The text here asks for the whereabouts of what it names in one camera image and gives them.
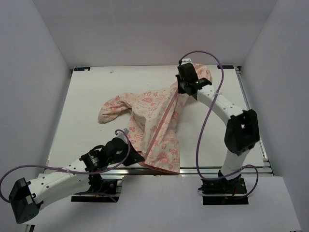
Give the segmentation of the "pink cream printed hooded jacket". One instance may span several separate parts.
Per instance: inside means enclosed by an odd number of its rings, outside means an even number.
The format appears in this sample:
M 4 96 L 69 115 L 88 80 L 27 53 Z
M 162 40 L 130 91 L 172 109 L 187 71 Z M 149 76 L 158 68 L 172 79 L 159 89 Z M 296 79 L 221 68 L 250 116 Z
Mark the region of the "pink cream printed hooded jacket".
M 111 122 L 129 111 L 127 136 L 144 158 L 139 165 L 177 174 L 181 164 L 177 125 L 188 98 L 178 92 L 177 78 L 169 77 L 163 87 L 143 93 L 125 92 L 109 99 L 99 110 L 98 122 Z

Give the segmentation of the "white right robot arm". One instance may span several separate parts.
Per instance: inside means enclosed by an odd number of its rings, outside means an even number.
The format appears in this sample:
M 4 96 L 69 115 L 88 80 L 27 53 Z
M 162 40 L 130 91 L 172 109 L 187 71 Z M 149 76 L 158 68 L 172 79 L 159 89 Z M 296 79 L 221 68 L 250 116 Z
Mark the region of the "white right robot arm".
M 250 150 L 260 140 L 257 113 L 253 109 L 244 110 L 219 93 L 219 89 L 206 78 L 199 79 L 190 61 L 180 61 L 177 67 L 178 92 L 192 96 L 195 100 L 208 106 L 210 113 L 215 113 L 225 124 L 224 143 L 227 153 L 223 166 L 216 178 L 204 181 L 218 181 L 218 188 L 225 193 L 235 188 L 244 161 Z

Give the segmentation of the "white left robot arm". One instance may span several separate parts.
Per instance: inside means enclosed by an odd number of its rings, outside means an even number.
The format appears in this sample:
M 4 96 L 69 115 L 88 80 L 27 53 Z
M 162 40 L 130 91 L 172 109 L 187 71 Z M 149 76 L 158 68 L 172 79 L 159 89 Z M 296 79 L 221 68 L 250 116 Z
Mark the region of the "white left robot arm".
M 125 139 L 113 138 L 106 145 L 98 145 L 78 160 L 46 176 L 27 181 L 17 180 L 9 194 L 15 220 L 25 223 L 46 206 L 73 194 L 114 194 L 116 180 L 100 175 L 109 165 L 121 163 L 130 166 L 145 159 Z

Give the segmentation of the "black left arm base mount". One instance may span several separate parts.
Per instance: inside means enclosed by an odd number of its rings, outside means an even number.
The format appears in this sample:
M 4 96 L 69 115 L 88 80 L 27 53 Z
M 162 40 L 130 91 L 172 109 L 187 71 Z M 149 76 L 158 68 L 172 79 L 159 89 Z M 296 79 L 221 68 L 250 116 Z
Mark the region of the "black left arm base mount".
M 71 196 L 71 202 L 117 203 L 121 193 L 120 179 L 103 179 L 99 175 L 89 177 L 90 188 Z

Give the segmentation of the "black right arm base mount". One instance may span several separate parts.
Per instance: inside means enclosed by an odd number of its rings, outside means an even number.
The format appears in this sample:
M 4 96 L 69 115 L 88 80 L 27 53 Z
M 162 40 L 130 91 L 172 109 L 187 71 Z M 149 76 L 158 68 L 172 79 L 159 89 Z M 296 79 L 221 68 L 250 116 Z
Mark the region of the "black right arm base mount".
M 247 205 L 248 193 L 244 178 L 240 172 L 233 172 L 218 177 L 201 177 L 201 187 L 198 192 L 202 196 L 204 205 Z

